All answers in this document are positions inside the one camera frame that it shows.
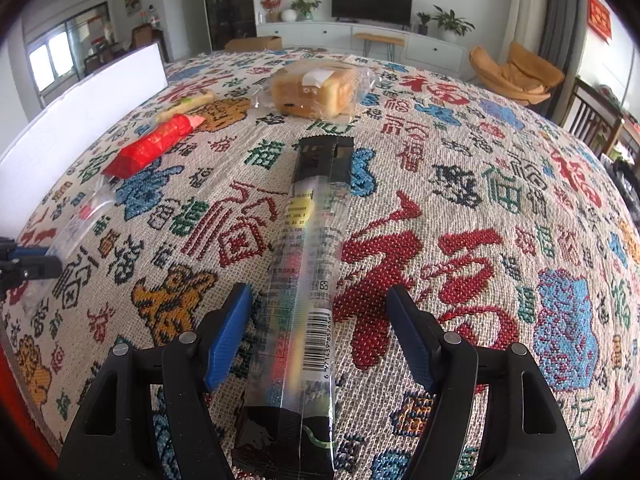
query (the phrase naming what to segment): embroidered tablecloth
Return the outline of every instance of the embroidered tablecloth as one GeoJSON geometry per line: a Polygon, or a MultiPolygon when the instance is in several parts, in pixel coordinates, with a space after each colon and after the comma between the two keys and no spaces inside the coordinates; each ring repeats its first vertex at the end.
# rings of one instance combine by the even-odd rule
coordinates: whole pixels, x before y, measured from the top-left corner
{"type": "MultiPolygon", "coordinates": [[[[46,245],[91,193],[95,175],[155,114],[213,90],[189,138],[117,189],[31,318],[24,288],[2,306],[5,350],[56,449],[109,349],[166,343],[219,307],[234,282],[265,293],[272,244],[300,137],[353,136],[353,182],[337,339],[340,478],[399,479],[433,399],[413,382],[385,315],[404,283],[446,330],[532,350],[584,468],[637,395],[640,244],[604,168],[535,113],[449,77],[348,57],[380,84],[349,124],[250,109],[249,95],[308,50],[216,53],[168,67],[170,85],[119,121],[42,199],[20,237],[46,245]]],[[[229,456],[252,343],[250,321],[210,414],[229,456]]],[[[458,478],[472,471],[487,391],[480,389],[458,478]]],[[[154,423],[177,466],[162,389],[154,423]]]]}

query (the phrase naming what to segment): cardboard box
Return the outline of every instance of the cardboard box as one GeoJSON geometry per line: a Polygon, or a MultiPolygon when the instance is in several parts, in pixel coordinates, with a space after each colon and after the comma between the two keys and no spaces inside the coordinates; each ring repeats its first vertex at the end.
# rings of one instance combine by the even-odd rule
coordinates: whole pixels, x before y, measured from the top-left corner
{"type": "Polygon", "coordinates": [[[260,38],[235,39],[225,45],[225,50],[227,52],[282,50],[282,38],[279,36],[261,36],[260,38]]]}

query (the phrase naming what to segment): gray curtain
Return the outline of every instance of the gray curtain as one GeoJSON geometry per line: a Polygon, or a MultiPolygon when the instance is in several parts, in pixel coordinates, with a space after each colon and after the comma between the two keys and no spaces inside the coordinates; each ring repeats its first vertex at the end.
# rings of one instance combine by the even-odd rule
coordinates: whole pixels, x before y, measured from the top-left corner
{"type": "MultiPolygon", "coordinates": [[[[545,28],[538,55],[558,67],[566,75],[569,69],[577,37],[577,18],[579,0],[548,0],[546,5],[545,28]]],[[[551,97],[532,110],[550,118],[558,105],[563,83],[551,92],[551,97]]]]}

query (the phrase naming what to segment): bread loaf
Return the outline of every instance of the bread loaf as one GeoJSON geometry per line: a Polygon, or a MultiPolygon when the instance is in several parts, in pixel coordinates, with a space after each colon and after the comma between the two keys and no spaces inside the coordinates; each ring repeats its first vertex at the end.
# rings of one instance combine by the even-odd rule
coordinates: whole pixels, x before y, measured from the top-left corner
{"type": "Polygon", "coordinates": [[[300,60],[271,77],[271,99],[283,114],[330,120],[355,108],[358,70],[339,61],[300,60]]]}

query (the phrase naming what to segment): white cabinet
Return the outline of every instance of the white cabinet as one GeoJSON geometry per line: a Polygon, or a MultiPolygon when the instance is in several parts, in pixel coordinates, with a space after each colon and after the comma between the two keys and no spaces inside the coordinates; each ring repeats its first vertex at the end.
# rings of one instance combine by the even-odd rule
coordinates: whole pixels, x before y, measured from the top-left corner
{"type": "Polygon", "coordinates": [[[465,49],[445,41],[435,40],[418,34],[409,35],[405,57],[408,64],[418,61],[459,73],[465,49]]]}
{"type": "MultiPolygon", "coordinates": [[[[280,36],[283,47],[309,46],[327,48],[332,52],[361,56],[363,40],[354,38],[358,32],[377,36],[403,38],[405,47],[396,47],[396,62],[427,68],[446,75],[460,76],[465,49],[445,41],[419,36],[396,28],[373,27],[353,23],[293,22],[258,25],[258,36],[280,36]]],[[[374,42],[370,57],[386,60],[386,43],[374,42]]]]}
{"type": "Polygon", "coordinates": [[[282,46],[315,46],[349,50],[351,27],[335,23],[268,23],[257,27],[258,36],[280,36],[282,46]]]}

